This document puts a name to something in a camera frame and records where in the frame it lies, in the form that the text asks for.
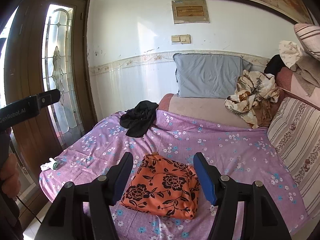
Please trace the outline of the person's left hand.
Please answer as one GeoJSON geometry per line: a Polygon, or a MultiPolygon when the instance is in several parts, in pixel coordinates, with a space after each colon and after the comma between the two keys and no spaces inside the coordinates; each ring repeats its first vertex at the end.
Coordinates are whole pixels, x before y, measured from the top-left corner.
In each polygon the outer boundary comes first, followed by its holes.
{"type": "Polygon", "coordinates": [[[6,162],[1,168],[2,191],[9,198],[15,198],[20,189],[19,171],[17,168],[16,155],[10,153],[6,162]]]}

